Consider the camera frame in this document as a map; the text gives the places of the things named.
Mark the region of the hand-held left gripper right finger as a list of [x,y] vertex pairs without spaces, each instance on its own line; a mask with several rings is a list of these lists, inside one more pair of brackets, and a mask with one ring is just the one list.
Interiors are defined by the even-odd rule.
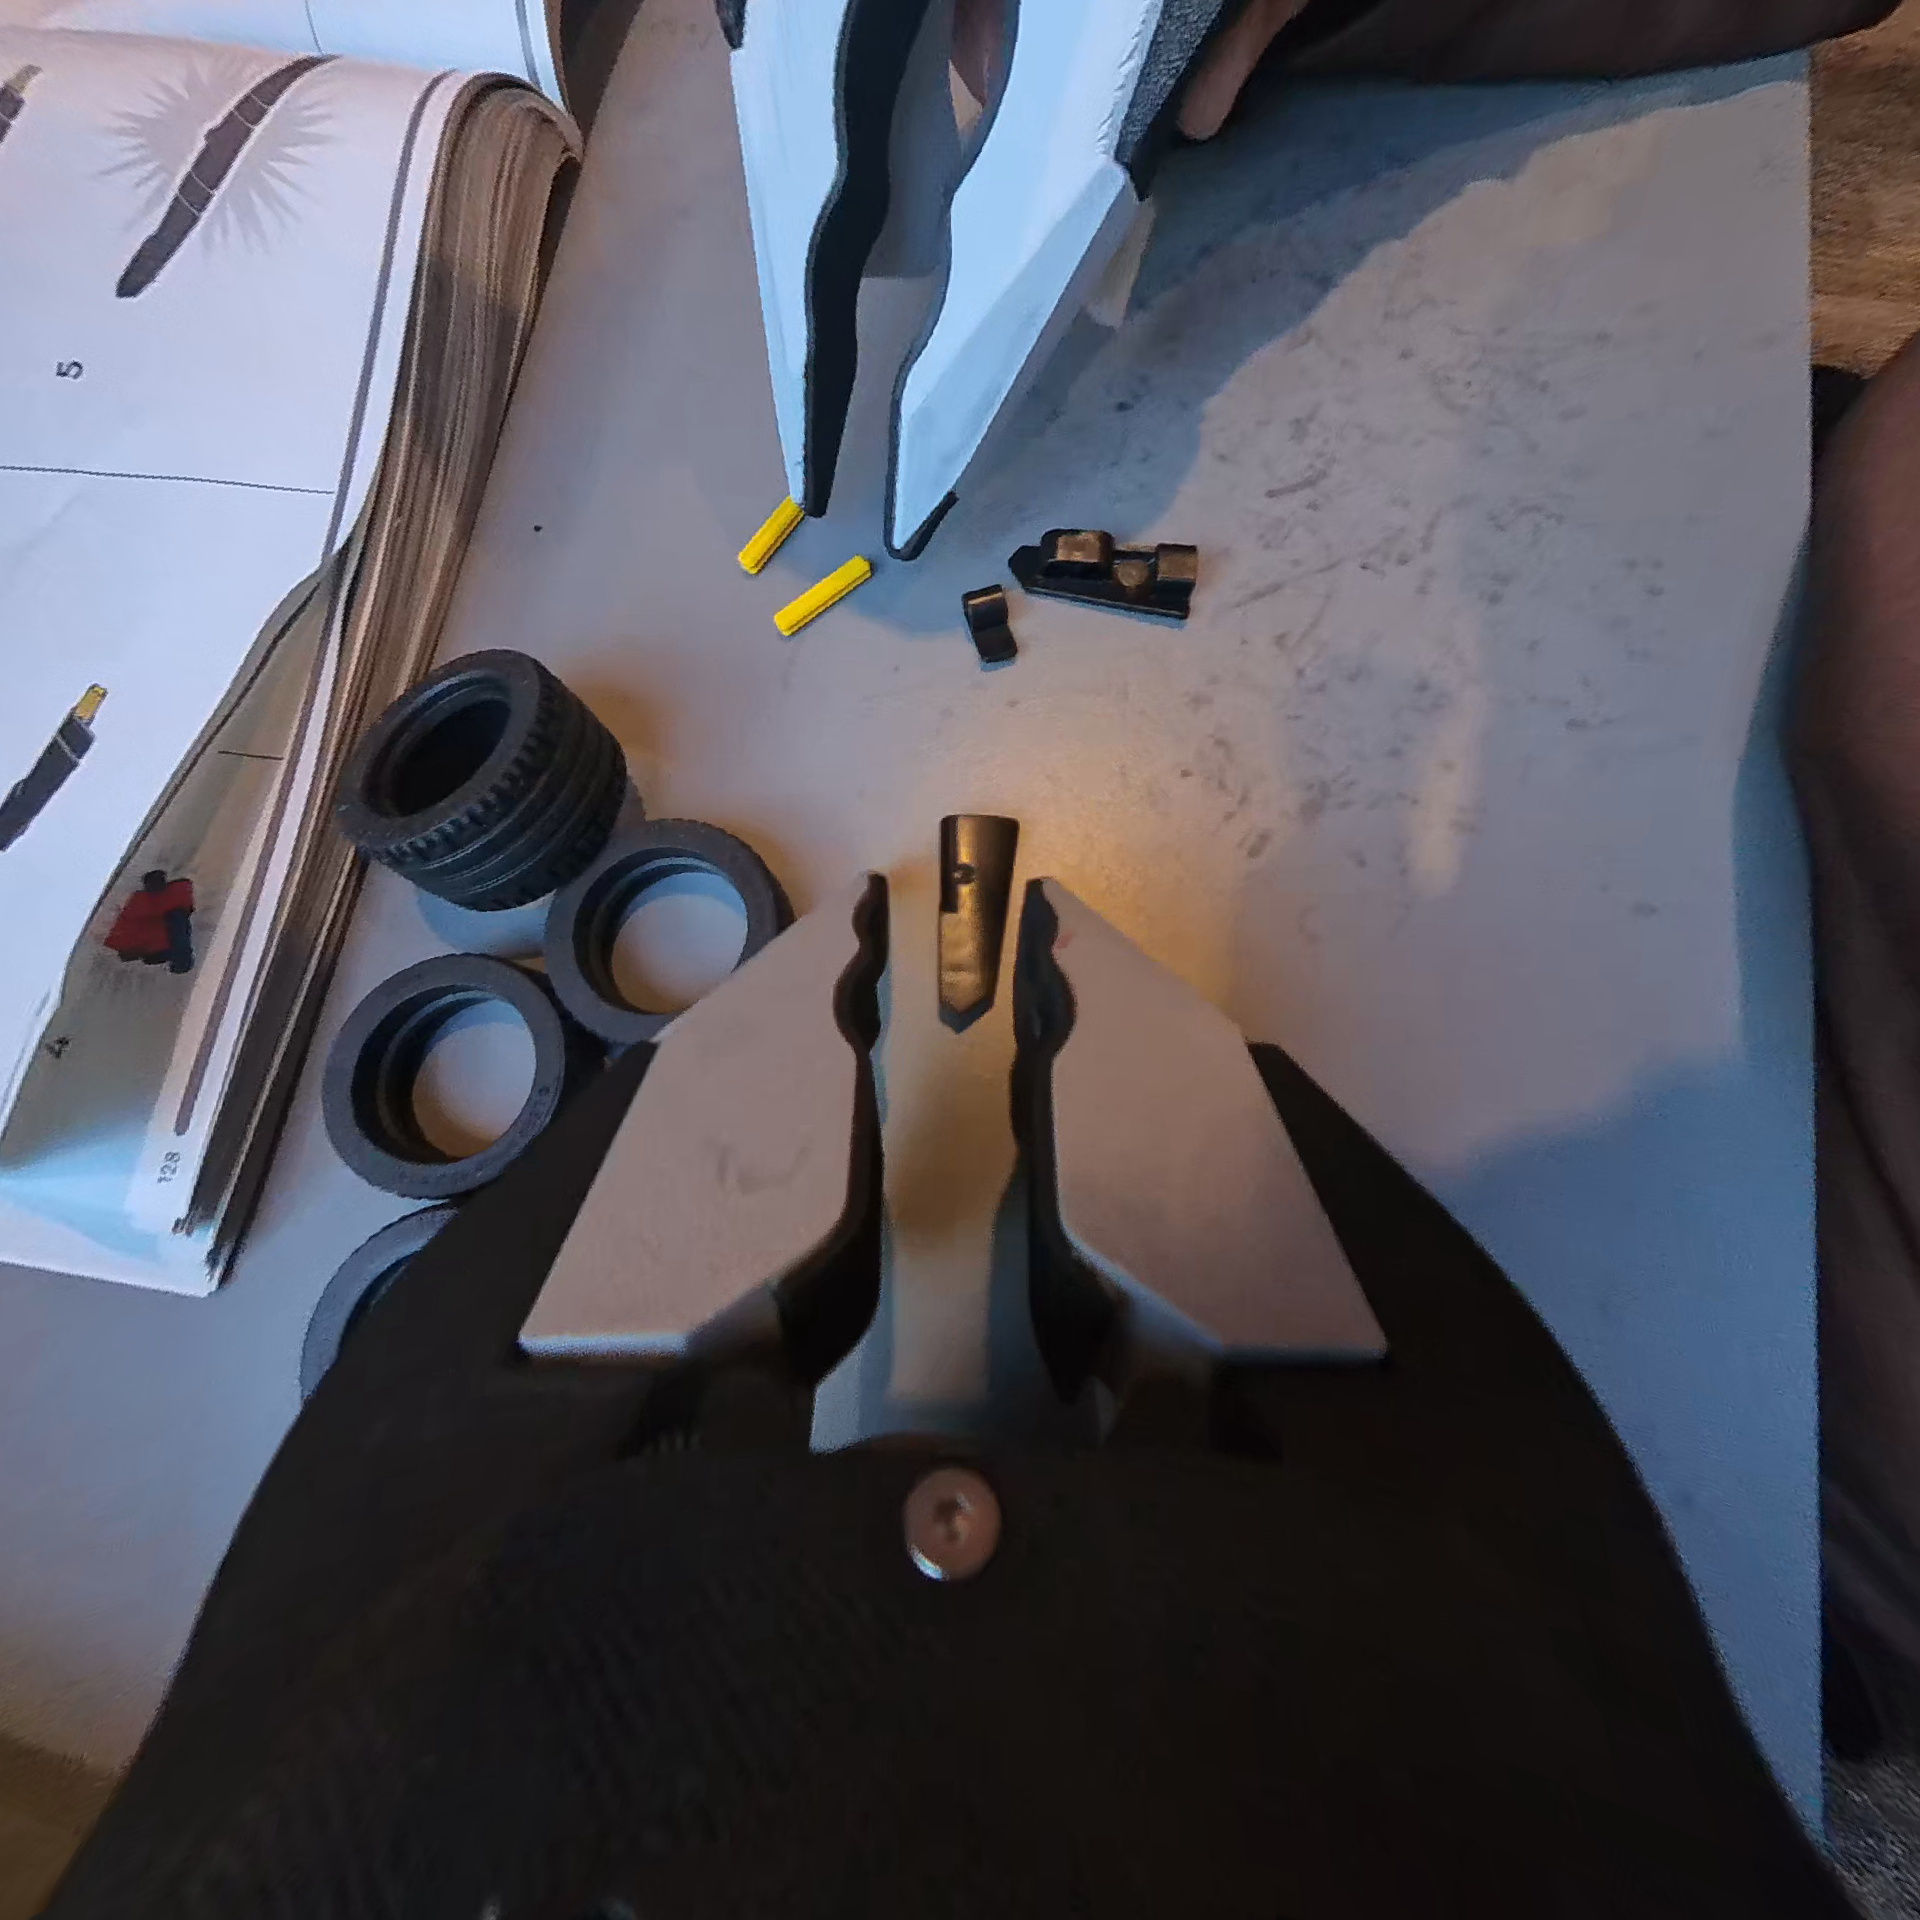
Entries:
[[1256,1049],[1055,878],[1022,894],[1013,1032],[1026,1299],[1062,1401],[1387,1355]]

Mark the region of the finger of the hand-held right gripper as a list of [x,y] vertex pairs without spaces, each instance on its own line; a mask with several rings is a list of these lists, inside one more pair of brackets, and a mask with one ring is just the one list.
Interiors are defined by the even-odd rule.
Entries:
[[1016,3],[999,95],[947,214],[947,276],[894,391],[888,552],[947,516],[1055,319],[1138,210],[1118,161],[1161,3]]
[[953,3],[733,3],[730,79],[786,464],[825,516],[865,276],[934,270],[963,164]]

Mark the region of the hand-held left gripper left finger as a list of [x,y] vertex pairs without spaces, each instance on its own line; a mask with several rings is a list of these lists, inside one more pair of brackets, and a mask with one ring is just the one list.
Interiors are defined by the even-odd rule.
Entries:
[[888,881],[773,937],[654,1045],[519,1328],[536,1358],[779,1351],[828,1378],[878,1308]]

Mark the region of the black brick piece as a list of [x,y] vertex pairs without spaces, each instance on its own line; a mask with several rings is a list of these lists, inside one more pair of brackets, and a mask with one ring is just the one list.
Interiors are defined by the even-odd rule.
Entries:
[[1009,556],[1026,595],[1187,621],[1197,588],[1193,542],[1128,546],[1105,529],[1045,529]]
[[970,1029],[993,1003],[1009,921],[1019,822],[1006,815],[940,819],[940,1022]]

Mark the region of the black rubber tyre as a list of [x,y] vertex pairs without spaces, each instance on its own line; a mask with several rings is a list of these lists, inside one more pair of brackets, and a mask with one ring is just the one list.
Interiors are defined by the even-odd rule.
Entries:
[[697,819],[618,825],[602,852],[546,907],[542,967],[565,1013],[612,1049],[658,1042],[677,1009],[641,1006],[615,983],[615,937],[638,898],[667,878],[720,881],[743,907],[746,934],[733,967],[746,967],[792,924],[792,904],[763,855]]
[[[431,1144],[414,1082],[441,1029],[483,1003],[516,1016],[533,1042],[533,1082],[506,1131],[464,1157]],[[575,1045],[542,976],[483,953],[444,953],[378,983],[342,1022],[322,1072],[325,1134],[365,1184],[444,1203],[500,1180],[559,1118]]]
[[372,1305],[395,1285],[411,1259],[460,1213],[460,1203],[434,1203],[404,1213],[362,1239],[325,1282],[299,1355],[299,1401],[306,1404],[332,1371],[342,1345]]
[[506,911],[582,875],[631,792],[621,743],[546,664],[464,654],[355,743],[335,825],[454,907]]

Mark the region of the grey desk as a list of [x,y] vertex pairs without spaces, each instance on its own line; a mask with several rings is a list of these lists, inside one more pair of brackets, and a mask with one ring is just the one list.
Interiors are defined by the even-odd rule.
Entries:
[[[1818,1808],[1812,976],[1779,746],[1812,487],[1805,59],[1253,85],[1226,135],[1167,145],[901,562],[891,414],[944,207],[927,276],[861,279],[828,513],[746,575],[789,490],[730,3],[565,16],[582,151],[414,684],[536,658],[621,743],[615,828],[733,832],[792,924],[888,881],[888,1282],[815,1437],[1065,1424],[1022,1338],[1003,1115],[1019,891],[1055,878],[1279,1042],[1522,1285],[1650,1483],[1762,1756]],[[960,16],[957,178],[993,108]],[[1193,542],[1187,621],[1026,595],[1009,556],[1045,529]],[[852,556],[875,575],[782,638],[779,605]],[[1003,667],[963,625],[986,585]],[[996,1003],[950,1032],[940,819],[970,812],[1016,819],[1019,855]],[[339,838],[352,911],[224,1282],[3,1262],[3,1733],[72,1769],[148,1729],[325,1282],[434,1207],[329,1144],[342,1022],[444,953],[552,990],[556,891],[454,907]],[[562,1016],[562,1105],[667,1032],[612,1049]]]

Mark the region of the person's right hand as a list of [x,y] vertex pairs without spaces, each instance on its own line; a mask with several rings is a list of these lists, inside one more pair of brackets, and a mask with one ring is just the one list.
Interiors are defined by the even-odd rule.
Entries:
[[1259,59],[1302,10],[1308,10],[1302,0],[1236,3],[1184,76],[1174,115],[1184,141],[1210,141],[1226,125]]

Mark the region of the person's brown clothing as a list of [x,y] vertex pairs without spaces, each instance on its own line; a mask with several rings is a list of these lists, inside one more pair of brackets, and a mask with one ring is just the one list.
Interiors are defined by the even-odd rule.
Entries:
[[1917,342],[1815,375],[1788,773],[1815,947],[1821,1690],[1835,1746],[1917,1733]]

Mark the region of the building instruction booklet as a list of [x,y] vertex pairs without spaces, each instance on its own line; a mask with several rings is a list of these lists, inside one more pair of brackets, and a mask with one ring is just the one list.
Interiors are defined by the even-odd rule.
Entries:
[[3,3],[3,1262],[224,1282],[582,76],[565,3]]

